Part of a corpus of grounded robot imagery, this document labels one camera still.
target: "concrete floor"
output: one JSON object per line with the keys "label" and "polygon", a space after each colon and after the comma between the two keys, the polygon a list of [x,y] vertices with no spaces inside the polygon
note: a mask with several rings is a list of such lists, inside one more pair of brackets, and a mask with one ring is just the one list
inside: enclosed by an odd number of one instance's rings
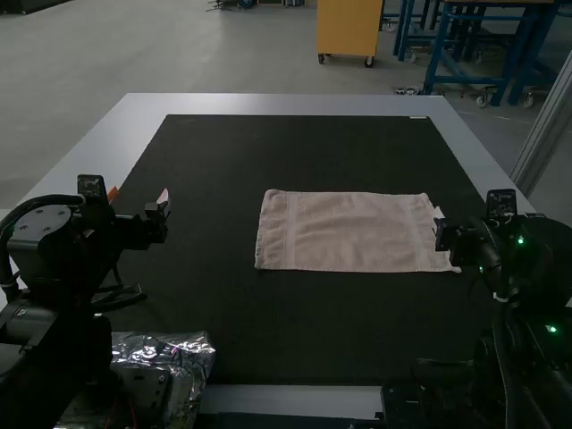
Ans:
{"label": "concrete floor", "polygon": [[[395,11],[395,0],[387,7]],[[206,0],[73,0],[0,17],[0,208],[16,204],[128,92],[392,94],[423,85],[428,55],[395,61],[393,33],[380,33],[375,69],[357,58],[320,66],[314,8],[205,9]],[[567,24],[557,24],[545,49],[553,63],[569,49]],[[455,89],[447,98],[509,171],[540,103],[482,110]],[[555,184],[572,161],[571,138],[532,197],[570,224],[572,201]]]}

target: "white towel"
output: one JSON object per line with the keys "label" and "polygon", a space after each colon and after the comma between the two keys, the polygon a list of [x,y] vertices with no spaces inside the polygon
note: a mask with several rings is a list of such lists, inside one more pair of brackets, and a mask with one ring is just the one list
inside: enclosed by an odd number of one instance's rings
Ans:
{"label": "white towel", "polygon": [[270,189],[260,211],[255,268],[357,273],[460,271],[435,252],[426,194],[286,192]]}

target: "black cable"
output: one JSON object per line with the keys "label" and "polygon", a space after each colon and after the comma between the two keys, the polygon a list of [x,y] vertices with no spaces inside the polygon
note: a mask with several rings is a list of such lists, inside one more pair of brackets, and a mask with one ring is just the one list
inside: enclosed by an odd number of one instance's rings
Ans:
{"label": "black cable", "polygon": [[515,429],[517,427],[516,388],[509,368],[510,359],[507,350],[507,335],[505,333],[506,312],[509,311],[509,308],[506,303],[497,302],[496,304],[497,309],[492,321],[492,337],[504,389],[504,427],[505,429]]}
{"label": "black cable", "polygon": [[118,299],[116,301],[105,302],[92,306],[92,309],[95,313],[105,313],[107,311],[114,311],[132,306],[133,304],[137,304],[138,302],[144,301],[145,299],[147,299],[146,293],[138,293],[137,295],[126,299]]}
{"label": "black cable", "polygon": [[4,285],[4,291],[18,290],[17,283],[10,283],[13,277],[12,267],[10,266],[10,258],[6,244],[12,236],[12,227],[23,217],[26,213],[34,208],[42,206],[50,206],[52,204],[60,204],[64,206],[78,206],[83,204],[84,199],[81,196],[73,195],[45,195],[43,197],[36,197],[29,199],[15,207],[6,217],[0,221],[0,284]]}

